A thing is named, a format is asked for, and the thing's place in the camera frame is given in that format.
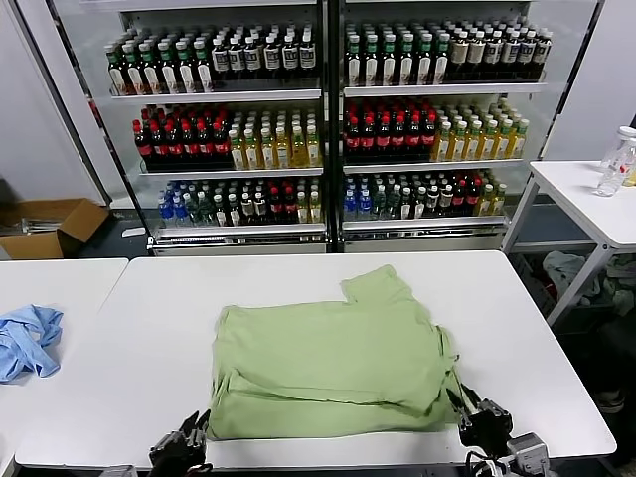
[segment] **drink label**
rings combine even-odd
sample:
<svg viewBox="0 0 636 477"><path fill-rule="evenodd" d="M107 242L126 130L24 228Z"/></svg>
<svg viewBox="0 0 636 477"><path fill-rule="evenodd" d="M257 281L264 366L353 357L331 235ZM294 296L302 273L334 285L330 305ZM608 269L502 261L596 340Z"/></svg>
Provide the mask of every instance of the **drink label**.
<svg viewBox="0 0 636 477"><path fill-rule="evenodd" d="M494 139L486 139L484 141L484 150L481 152L482 159L490 159L493 153L493 146L495 145Z"/></svg>
<svg viewBox="0 0 636 477"><path fill-rule="evenodd" d="M317 144L310 144L307 147L307 152L309 153L309 166L310 167L318 167L320 166L320 150Z"/></svg>
<svg viewBox="0 0 636 477"><path fill-rule="evenodd" d="M360 76L360 60L349 60L349 86L357 86Z"/></svg>
<svg viewBox="0 0 636 477"><path fill-rule="evenodd" d="M402 58L399 66L399 84L404 86L410 82L410 70L413 67L412 58Z"/></svg>
<svg viewBox="0 0 636 477"><path fill-rule="evenodd" d="M365 86L375 86L377 74L378 60L375 58L369 58L365 63Z"/></svg>
<svg viewBox="0 0 636 477"><path fill-rule="evenodd" d="M295 47L282 48L282 64L286 70L295 70L298 68L298 49Z"/></svg>
<svg viewBox="0 0 636 477"><path fill-rule="evenodd" d="M466 150L466 160L474 161L475 153L477 152L477 146L479 145L478 139L471 139L468 141L468 149Z"/></svg>
<svg viewBox="0 0 636 477"><path fill-rule="evenodd" d="M307 209L298 209L298 223L307 224L309 218L307 217Z"/></svg>
<svg viewBox="0 0 636 477"><path fill-rule="evenodd" d="M428 71L430 70L430 58L420 58L417 68L417 84L426 84Z"/></svg>
<svg viewBox="0 0 636 477"><path fill-rule="evenodd" d="M300 68L310 70L316 66L316 51L313 45L300 47Z"/></svg>
<svg viewBox="0 0 636 477"><path fill-rule="evenodd" d="M159 83L159 78L157 78L157 72L152 67L146 67L143 69L143 72L146 74L146 79L148 80L148 85L150 86L150 91L152 94L161 94L161 84Z"/></svg>
<svg viewBox="0 0 636 477"><path fill-rule="evenodd" d="M414 219L421 219L421 216L423 214L424 214L424 204L416 204Z"/></svg>
<svg viewBox="0 0 636 477"><path fill-rule="evenodd" d="M232 221L233 226L240 225L240 213L239 211L230 211L230 220Z"/></svg>
<svg viewBox="0 0 636 477"><path fill-rule="evenodd" d="M508 149L508 138L502 137L497 145L497 151L495 152L495 159L504 159L506 156L506 149Z"/></svg>
<svg viewBox="0 0 636 477"><path fill-rule="evenodd" d="M137 68L129 68L128 75L130 76L132 85L135 86L137 94L143 94L143 79L141 79L139 70Z"/></svg>
<svg viewBox="0 0 636 477"><path fill-rule="evenodd" d="M484 50L486 49L485 43L471 43L468 48L468 57L466 61L473 65L481 63L484 58Z"/></svg>
<svg viewBox="0 0 636 477"><path fill-rule="evenodd" d="M534 42L524 42L519 47L519 55L517 56L517 61L523 65L527 65L532 61L533 55L535 54L535 46L537 44Z"/></svg>
<svg viewBox="0 0 636 477"><path fill-rule="evenodd" d="M199 65L199 78L201 78L201 87L204 92L212 92L212 76L210 75L210 67L208 65Z"/></svg>
<svg viewBox="0 0 636 477"><path fill-rule="evenodd" d="M232 160L235 162L235 169L238 171L242 171L245 166L242 162L242 152L240 149L233 149L232 151Z"/></svg>
<svg viewBox="0 0 636 477"><path fill-rule="evenodd" d="M228 225L228 219L226 218L225 212L217 211L217 222L219 223L219 227L226 227Z"/></svg>
<svg viewBox="0 0 636 477"><path fill-rule="evenodd" d="M190 67L182 66L179 67L179 72L181 72L183 87L186 89L186 92L196 92L195 79L192 76L192 69Z"/></svg>
<svg viewBox="0 0 636 477"><path fill-rule="evenodd" d="M274 150L271 147L262 148L262 158L265 163L265 169L274 168Z"/></svg>
<svg viewBox="0 0 636 477"><path fill-rule="evenodd" d="M501 57L501 43L488 43L484 51L484 63L494 65Z"/></svg>
<svg viewBox="0 0 636 477"><path fill-rule="evenodd" d="M258 158L256 157L255 149L247 149L247 165L250 170L258 169Z"/></svg>
<svg viewBox="0 0 636 477"><path fill-rule="evenodd" d="M466 63L466 56L468 55L467 43L455 43L453 51L450 55L450 61L456 65Z"/></svg>
<svg viewBox="0 0 636 477"><path fill-rule="evenodd" d="M446 65L448 59L446 57L439 57L435 61L435 73L433 74L433 84L442 84L444 81L444 75L446 74Z"/></svg>
<svg viewBox="0 0 636 477"><path fill-rule="evenodd" d="M163 78L166 79L168 92L170 92L170 94L179 93L179 89L177 88L177 78L175 77L175 71L172 67L163 67L161 72L163 73Z"/></svg>
<svg viewBox="0 0 636 477"><path fill-rule="evenodd" d="M289 156L287 156L287 148L279 147L276 149L278 153L278 167L281 169L289 169Z"/></svg>
<svg viewBox="0 0 636 477"><path fill-rule="evenodd" d="M394 71L396 69L396 60L387 58L383 66L382 86L391 86L394 83Z"/></svg>
<svg viewBox="0 0 636 477"><path fill-rule="evenodd" d="M268 70L278 70L280 68L280 52L277 48L265 49L265 67Z"/></svg>
<svg viewBox="0 0 636 477"><path fill-rule="evenodd" d="M215 71L218 73L224 73L230 69L230 59L228 58L228 52L223 50L220 52L212 51L212 63L215 66Z"/></svg>
<svg viewBox="0 0 636 477"><path fill-rule="evenodd" d="M115 89L120 96L126 96L126 83L123 80L123 76L121 75L120 70L112 69L108 70L110 73L110 79L112 83L115 85Z"/></svg>
<svg viewBox="0 0 636 477"><path fill-rule="evenodd" d="M245 69L245 58L242 50L229 50L228 57L233 72L242 72Z"/></svg>
<svg viewBox="0 0 636 477"><path fill-rule="evenodd" d="M515 144L513 146L512 159L521 159L522 152L524 150L524 145L526 144L526 138L517 137L515 138Z"/></svg>
<svg viewBox="0 0 636 477"><path fill-rule="evenodd" d="M461 161L461 155L464 152L464 140L455 139L455 148L453 149L453 161Z"/></svg>

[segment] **water bottle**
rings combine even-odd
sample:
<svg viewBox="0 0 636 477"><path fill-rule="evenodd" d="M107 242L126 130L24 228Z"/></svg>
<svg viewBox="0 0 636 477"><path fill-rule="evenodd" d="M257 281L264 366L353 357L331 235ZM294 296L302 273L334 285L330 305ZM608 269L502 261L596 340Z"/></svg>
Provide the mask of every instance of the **water bottle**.
<svg viewBox="0 0 636 477"><path fill-rule="evenodd" d="M358 206L358 220L368 221L371 219L371 196L368 189L363 189Z"/></svg>
<svg viewBox="0 0 636 477"><path fill-rule="evenodd" d="M347 189L345 194L345 222L352 222L356 219L356 195L351 189Z"/></svg>
<svg viewBox="0 0 636 477"><path fill-rule="evenodd" d="M601 197L612 197L625 179L629 176L629 171L636 159L636 138L630 138L627 143L613 156L607 166L607 170L598 183L596 195Z"/></svg>

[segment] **cloth pile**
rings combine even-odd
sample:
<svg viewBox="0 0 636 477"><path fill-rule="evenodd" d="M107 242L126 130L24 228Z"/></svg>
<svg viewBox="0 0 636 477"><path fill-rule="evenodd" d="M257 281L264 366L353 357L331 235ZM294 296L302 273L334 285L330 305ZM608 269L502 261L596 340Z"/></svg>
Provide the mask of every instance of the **cloth pile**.
<svg viewBox="0 0 636 477"><path fill-rule="evenodd" d="M334 437L456 422L448 333L391 266L346 302L229 306L214 346L211 438Z"/></svg>
<svg viewBox="0 0 636 477"><path fill-rule="evenodd" d="M23 371L45 378L60 368L43 348L59 341L62 315L29 305L0 316L0 383L13 381Z"/></svg>

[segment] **white table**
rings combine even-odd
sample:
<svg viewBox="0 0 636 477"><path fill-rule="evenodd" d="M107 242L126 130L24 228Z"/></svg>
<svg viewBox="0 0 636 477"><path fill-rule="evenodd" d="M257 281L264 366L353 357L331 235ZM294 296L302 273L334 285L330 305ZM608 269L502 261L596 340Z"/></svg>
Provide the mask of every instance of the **white table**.
<svg viewBox="0 0 636 477"><path fill-rule="evenodd" d="M622 187L615 196L594 194L602 176L599 162L531 162L532 176L502 242L509 253L539 189L548 194L596 243L596 248L548 316L553 325L575 306L585 285L612 255L636 252L636 187Z"/></svg>
<svg viewBox="0 0 636 477"><path fill-rule="evenodd" d="M47 348L60 370L48 378L25 374L0 385L0 476L11 474L14 451L30 420L55 412L49 391L67 372L71 351L127 263L126 258L0 261L0 315L29 304L64 312L61 340Z"/></svg>
<svg viewBox="0 0 636 477"><path fill-rule="evenodd" d="M339 282L392 264L447 327L467 386L508 409L552 457L616 444L505 255L499 251L136 258L56 382L16 453L25 466L148 468L148 449L210 402L223 306L344 300ZM219 468L463 463L457 427L331 439L208 443Z"/></svg>

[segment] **red bottle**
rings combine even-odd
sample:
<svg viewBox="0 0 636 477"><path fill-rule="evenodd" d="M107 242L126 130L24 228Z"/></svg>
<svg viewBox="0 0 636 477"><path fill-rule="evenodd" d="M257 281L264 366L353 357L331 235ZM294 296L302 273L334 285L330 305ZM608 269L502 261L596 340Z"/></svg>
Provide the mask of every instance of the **red bottle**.
<svg viewBox="0 0 636 477"><path fill-rule="evenodd" d="M373 154L374 143L376 142L376 128L374 125L374 115L372 112L367 114L365 126L360 135L360 149L363 154Z"/></svg>
<svg viewBox="0 0 636 477"><path fill-rule="evenodd" d="M406 152L416 154L419 152L419 112L413 113L406 133Z"/></svg>

